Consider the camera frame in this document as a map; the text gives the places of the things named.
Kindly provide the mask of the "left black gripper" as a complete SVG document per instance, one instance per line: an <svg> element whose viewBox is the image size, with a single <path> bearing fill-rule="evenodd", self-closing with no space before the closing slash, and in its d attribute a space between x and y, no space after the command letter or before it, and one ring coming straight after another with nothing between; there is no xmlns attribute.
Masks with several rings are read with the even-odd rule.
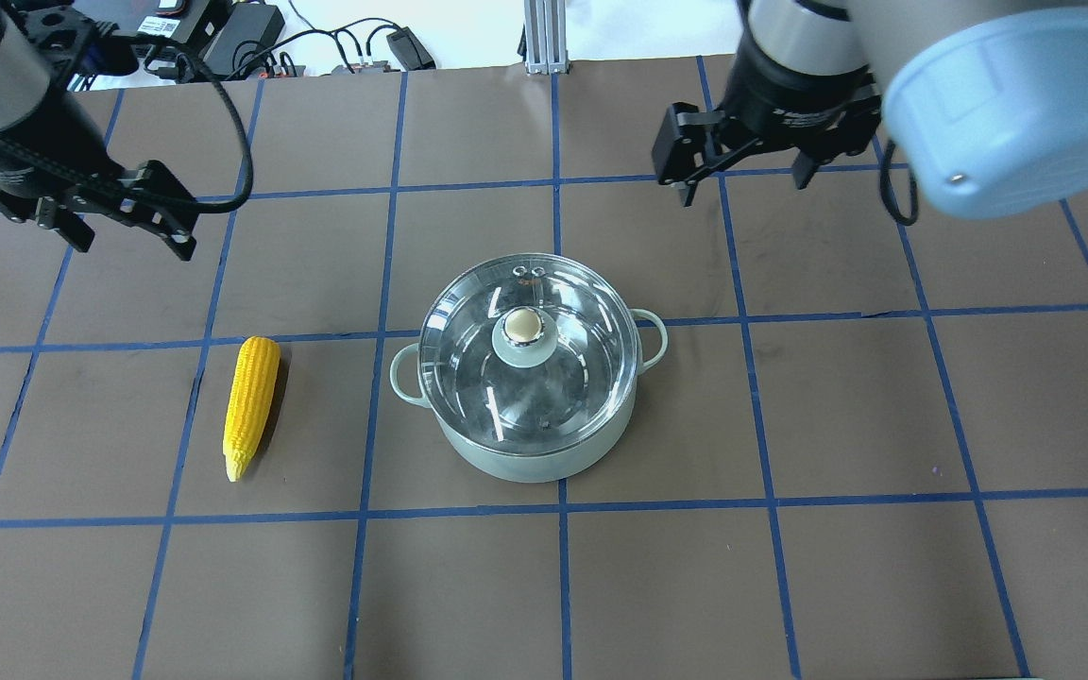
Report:
<svg viewBox="0 0 1088 680"><path fill-rule="evenodd" d="M13 223L33 221L36 227L55 232L77 254L91 249L95 232L82 213L94 213L131 228L143 228L163 242L182 262L190 262L197 242L197 212L157 206L154 199L111 197L66 180L44 188L42 172L27 166L0 174L0 214Z"/></svg>

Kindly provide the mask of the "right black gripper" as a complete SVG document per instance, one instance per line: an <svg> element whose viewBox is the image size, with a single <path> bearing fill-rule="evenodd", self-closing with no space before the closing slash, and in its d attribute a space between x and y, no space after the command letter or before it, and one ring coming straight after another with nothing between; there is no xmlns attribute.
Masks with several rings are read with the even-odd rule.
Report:
<svg viewBox="0 0 1088 680"><path fill-rule="evenodd" d="M879 128L880 96L855 96L841 112L830 116L825 129L781 129L764 134L749 129L720 110L700 111L684 102L668 106L651 150L654 177L662 185L676 184L683 208L694 202L701 180L728 171L756 154L798 149L791 180L805 190L823 166L841 154L857 156L871 146Z"/></svg>

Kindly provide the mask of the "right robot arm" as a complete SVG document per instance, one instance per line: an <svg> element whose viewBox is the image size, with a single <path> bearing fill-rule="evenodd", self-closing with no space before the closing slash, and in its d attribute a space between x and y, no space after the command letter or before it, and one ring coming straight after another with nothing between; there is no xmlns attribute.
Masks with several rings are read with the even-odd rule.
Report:
<svg viewBox="0 0 1088 680"><path fill-rule="evenodd" d="M798 149L804 188L879 126L945 214L1001 218L1088 189L1088 1L742 1L721 103L670 104L652 161L701 180Z"/></svg>

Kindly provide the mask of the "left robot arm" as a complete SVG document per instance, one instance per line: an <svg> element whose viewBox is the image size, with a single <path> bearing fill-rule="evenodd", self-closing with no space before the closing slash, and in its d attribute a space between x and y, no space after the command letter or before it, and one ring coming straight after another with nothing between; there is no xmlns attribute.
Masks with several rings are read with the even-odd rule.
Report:
<svg viewBox="0 0 1088 680"><path fill-rule="evenodd" d="M190 260L197 245L195 212L151 199L111 197L85 182L104 180L124 190L190 198L160 161L121 166L108 154L103 129L69 91L77 75L128 75L137 67L132 47L110 22L65 3L17 9L0 1L1 214L55 232L77 251L94 242L85 214L106 215L150 232L181 260ZM82 180L60 176L57 166Z"/></svg>

